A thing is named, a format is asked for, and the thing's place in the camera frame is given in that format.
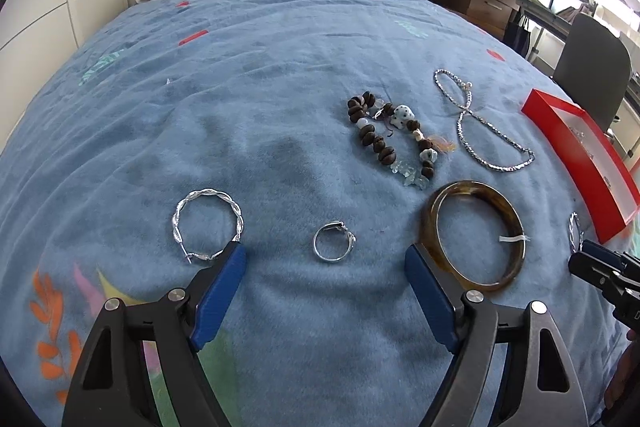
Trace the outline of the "person's right hand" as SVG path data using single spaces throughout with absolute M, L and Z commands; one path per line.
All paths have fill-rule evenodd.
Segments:
M 639 336 L 629 329 L 626 335 L 629 345 L 617 363 L 616 371 L 608 384 L 604 394 L 604 405 L 612 409 L 615 402 L 622 396 L 630 375 L 639 364 Z

